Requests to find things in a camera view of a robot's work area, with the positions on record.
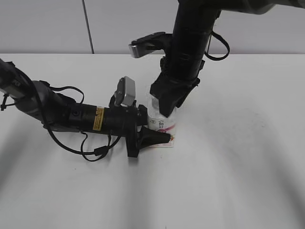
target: label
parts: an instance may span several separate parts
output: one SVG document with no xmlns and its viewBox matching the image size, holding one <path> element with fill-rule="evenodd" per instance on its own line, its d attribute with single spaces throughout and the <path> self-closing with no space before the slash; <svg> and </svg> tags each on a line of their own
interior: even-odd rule
<svg viewBox="0 0 305 229">
<path fill-rule="evenodd" d="M 105 109 L 103 107 L 96 107 L 95 119 L 93 124 L 93 130 L 101 131 Z"/>
<path fill-rule="evenodd" d="M 157 144 L 153 147 L 173 147 L 176 134 L 176 123 L 174 120 L 156 119 L 148 116 L 148 128 L 171 135 L 171 140 L 169 143 Z"/>
</svg>

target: white table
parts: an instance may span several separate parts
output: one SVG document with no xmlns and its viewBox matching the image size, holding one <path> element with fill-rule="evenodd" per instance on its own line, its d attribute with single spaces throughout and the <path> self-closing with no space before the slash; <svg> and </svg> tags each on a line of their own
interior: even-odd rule
<svg viewBox="0 0 305 229">
<path fill-rule="evenodd" d="M 100 106 L 125 75 L 145 103 L 160 57 L 0 55 L 33 80 L 81 88 L 85 103 Z M 304 66 L 305 55 L 208 61 L 179 109 L 175 147 L 146 149 L 138 161 L 121 140 L 106 159 L 88 163 L 8 108 L 0 113 L 0 228 L 305 228 Z M 83 139 L 56 135 L 75 149 Z M 105 142 L 90 135 L 88 150 Z"/>
</svg>

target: black strap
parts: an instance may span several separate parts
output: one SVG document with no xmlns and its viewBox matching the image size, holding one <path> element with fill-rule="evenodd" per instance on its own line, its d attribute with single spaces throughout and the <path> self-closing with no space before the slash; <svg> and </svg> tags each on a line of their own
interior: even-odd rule
<svg viewBox="0 0 305 229">
<path fill-rule="evenodd" d="M 230 45 L 221 35 L 217 34 L 214 31 L 211 32 L 211 36 L 215 37 L 222 44 L 224 44 L 224 46 L 227 48 L 228 53 L 226 55 L 222 56 L 222 57 L 211 56 L 208 52 L 204 52 L 204 54 L 206 55 L 207 58 L 209 58 L 212 61 L 222 61 L 222 60 L 224 60 L 225 58 L 227 58 L 229 56 L 229 54 L 230 54 Z"/>
<path fill-rule="evenodd" d="M 4 98 L 3 98 L 2 104 L 0 105 L 1 111 L 4 111 L 6 109 L 6 107 L 7 107 L 6 101 L 7 101 L 8 97 L 9 97 L 9 94 L 4 94 L 3 97 Z"/>
<path fill-rule="evenodd" d="M 1 108 L 1 111 L 4 111 L 8 106 L 14 106 L 14 105 L 17 105 L 18 103 L 20 103 L 22 100 L 24 100 L 25 98 L 27 98 L 26 96 L 17 100 L 16 102 L 14 102 L 13 104 L 6 104 L 6 101 L 9 97 L 9 94 L 4 94 L 3 96 L 3 101 L 2 101 L 2 104 L 0 105 L 0 108 Z"/>
</svg>

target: white wall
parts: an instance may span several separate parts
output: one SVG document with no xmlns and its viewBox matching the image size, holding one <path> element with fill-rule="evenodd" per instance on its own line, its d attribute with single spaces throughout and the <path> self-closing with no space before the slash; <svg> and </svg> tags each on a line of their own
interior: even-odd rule
<svg viewBox="0 0 305 229">
<path fill-rule="evenodd" d="M 80 0 L 0 0 L 1 53 L 90 53 Z"/>
<path fill-rule="evenodd" d="M 129 53 L 131 40 L 172 32 L 177 0 L 85 0 L 96 53 Z M 222 12 L 215 31 L 232 53 L 305 53 L 305 10 Z M 90 53 L 81 0 L 1 0 L 0 52 Z M 225 49 L 213 41 L 211 53 Z"/>
</svg>

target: cable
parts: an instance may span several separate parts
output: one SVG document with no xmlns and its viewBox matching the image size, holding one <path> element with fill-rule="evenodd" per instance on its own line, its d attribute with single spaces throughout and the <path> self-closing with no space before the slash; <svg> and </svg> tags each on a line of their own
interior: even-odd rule
<svg viewBox="0 0 305 229">
<path fill-rule="evenodd" d="M 88 138 L 88 134 L 87 134 L 86 132 L 83 132 L 83 131 L 81 131 L 81 134 L 85 135 L 85 139 L 84 139 L 84 140 L 82 141 L 82 143 L 81 143 L 81 152 L 83 152 L 83 147 L 84 147 L 85 141 L 86 141 L 87 138 Z M 90 161 L 90 162 L 99 161 L 99 160 L 101 160 L 101 159 L 103 159 L 104 157 L 107 156 L 109 150 L 110 150 L 111 148 L 113 148 L 113 147 L 119 142 L 120 139 L 121 139 L 121 136 L 117 137 L 116 140 L 110 145 L 110 143 L 111 143 L 111 135 L 108 134 L 108 145 L 107 145 L 107 146 L 104 146 L 104 148 L 105 148 L 106 150 L 104 151 L 104 153 L 103 153 L 100 157 L 98 157 L 97 159 L 94 159 L 94 160 L 88 159 L 88 158 L 86 157 L 85 154 L 82 154 L 82 157 L 83 157 L 86 161 Z"/>
<path fill-rule="evenodd" d="M 106 151 L 105 151 L 102 155 L 100 155 L 97 159 L 90 160 L 90 159 L 88 159 L 88 158 L 86 157 L 86 155 L 84 154 L 84 151 L 83 151 L 83 146 L 84 146 L 85 141 L 86 141 L 87 138 L 88 138 L 88 134 L 85 133 L 85 132 L 83 132 L 83 131 L 81 131 L 81 134 L 86 135 L 85 139 L 84 139 L 84 140 L 82 141 L 82 143 L 81 143 L 81 153 L 82 153 L 82 157 L 83 157 L 86 161 L 96 162 L 96 161 L 99 161 L 99 160 L 101 160 L 101 159 L 103 159 L 104 157 L 107 156 L 108 151 L 109 151 L 109 149 L 110 149 L 109 146 L 110 146 L 110 142 L 111 142 L 111 135 L 108 135 L 108 145 L 106 146 Z"/>
<path fill-rule="evenodd" d="M 219 40 L 227 49 L 227 54 L 222 56 L 222 57 L 214 57 L 214 56 L 211 56 L 209 54 L 209 50 L 207 52 L 204 52 L 204 54 L 206 55 L 207 58 L 209 58 L 210 60 L 212 61 L 222 61 L 224 60 L 225 58 L 227 58 L 230 54 L 230 45 L 229 43 L 219 34 L 217 34 L 216 32 L 212 31 L 211 32 L 211 36 L 215 37 L 217 40 Z"/>
<path fill-rule="evenodd" d="M 50 87 L 50 86 L 49 86 L 49 88 L 50 88 L 52 91 L 54 91 L 54 92 L 61 92 L 61 91 L 63 91 L 63 90 L 67 90 L 67 89 L 75 90 L 75 91 L 77 91 L 77 92 L 79 92 L 79 93 L 82 94 L 82 99 L 81 99 L 80 104 L 82 104 L 82 103 L 84 102 L 85 94 L 84 94 L 84 92 L 82 92 L 82 91 L 81 91 L 80 89 L 78 89 L 77 87 L 73 87 L 73 86 L 66 86 L 66 87 Z"/>
<path fill-rule="evenodd" d="M 71 152 L 71 153 L 74 153 L 74 154 L 78 154 L 78 155 L 97 155 L 97 152 L 80 152 L 80 151 L 77 151 L 77 150 L 74 150 L 74 149 L 71 149 L 67 146 L 65 146 L 63 143 L 61 143 L 57 138 L 56 136 L 54 135 L 53 131 L 51 130 L 51 127 L 47 121 L 47 118 L 45 116 L 45 113 L 44 113 L 44 110 L 43 110 L 43 106 L 42 106 L 42 102 L 40 100 L 40 97 L 39 97 L 39 94 L 38 94 L 38 91 L 33 83 L 33 81 L 23 72 L 21 71 L 20 69 L 16 68 L 17 72 L 27 81 L 27 83 L 29 84 L 29 86 L 32 88 L 33 90 L 33 93 L 34 93 L 34 96 L 36 98 L 36 102 L 37 102 L 37 105 L 38 105 L 38 108 L 41 112 L 41 116 L 42 116 L 42 120 L 43 120 L 43 123 L 47 129 L 47 131 L 49 132 L 51 138 L 53 139 L 53 141 L 58 144 L 61 148 Z"/>
</svg>

